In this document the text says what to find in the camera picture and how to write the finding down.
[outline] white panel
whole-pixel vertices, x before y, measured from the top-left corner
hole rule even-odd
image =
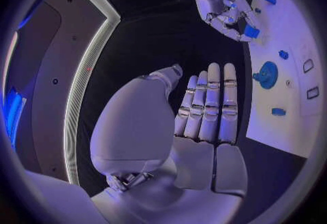
[[[253,0],[252,7],[261,9],[257,15],[261,33],[249,44],[252,72],[272,61],[278,66],[278,80],[269,90],[253,80],[247,137],[307,158],[316,140],[324,95],[317,45],[296,2],[277,0],[273,5]],[[288,52],[287,60],[278,55],[281,50]],[[304,73],[308,59],[314,67]],[[319,87],[319,96],[308,100],[307,91],[314,87]],[[273,116],[275,107],[286,110],[286,115]]]

